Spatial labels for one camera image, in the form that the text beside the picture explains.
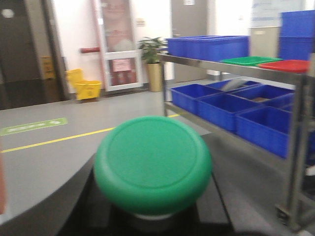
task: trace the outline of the yellow mop bucket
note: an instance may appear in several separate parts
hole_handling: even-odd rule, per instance
[[[77,100],[99,97],[100,81],[88,81],[83,79],[82,69],[66,71],[67,79],[74,87]]]

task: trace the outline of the red handle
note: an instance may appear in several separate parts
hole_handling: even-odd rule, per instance
[[[80,53],[96,53],[99,52],[99,47],[96,48],[80,48]]]

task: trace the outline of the metal shelving rack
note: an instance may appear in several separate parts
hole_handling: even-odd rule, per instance
[[[233,142],[243,148],[252,149],[255,153],[253,158],[271,165],[277,171],[281,171],[285,175],[283,200],[277,206],[278,217],[281,222],[288,225],[292,230],[298,231],[315,220],[315,201],[304,195],[301,190],[306,170],[305,161],[308,150],[307,140],[309,138],[310,130],[312,128],[314,129],[311,125],[311,121],[314,117],[315,56],[313,56],[308,75],[181,58],[162,53],[159,54],[159,58],[162,66],[164,115],[167,115],[168,110],[174,111],[204,129],[215,133],[221,138],[229,140],[230,143]],[[286,160],[280,159],[265,149],[225,131],[218,126],[173,105],[170,101],[167,101],[167,88],[164,73],[166,62],[295,85],[289,135],[289,151]],[[309,206],[307,211],[302,212],[302,204]]]

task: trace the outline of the glass door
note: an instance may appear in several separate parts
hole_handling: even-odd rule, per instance
[[[130,0],[93,0],[106,91],[142,86]]]

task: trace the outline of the yellow floor line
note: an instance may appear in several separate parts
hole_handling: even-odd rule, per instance
[[[173,117],[178,117],[178,116],[179,116],[179,114],[174,114],[174,115],[170,115],[168,117],[169,118],[173,118]],[[98,134],[98,133],[102,133],[102,132],[107,132],[107,131],[113,130],[114,128],[115,127],[107,128],[107,129],[101,129],[101,130],[97,130],[97,131],[93,131],[93,132],[89,132],[89,133],[85,133],[85,134],[73,135],[73,136],[69,136],[69,137],[65,137],[65,138],[61,138],[61,139],[55,139],[55,140],[42,142],[42,143],[31,144],[31,145],[26,145],[26,146],[22,146],[22,147],[15,147],[15,148],[3,150],[3,151],[0,151],[0,152],[1,153],[6,153],[6,152],[11,152],[11,151],[18,151],[18,150],[23,150],[23,149],[27,149],[27,148],[38,147],[38,146],[42,146],[42,145],[46,145],[46,144],[52,144],[52,143],[65,141],[65,140],[69,140],[69,139],[75,139],[75,138],[80,138],[80,137],[84,137],[84,136],[88,136],[88,135],[92,135],[92,134]]]

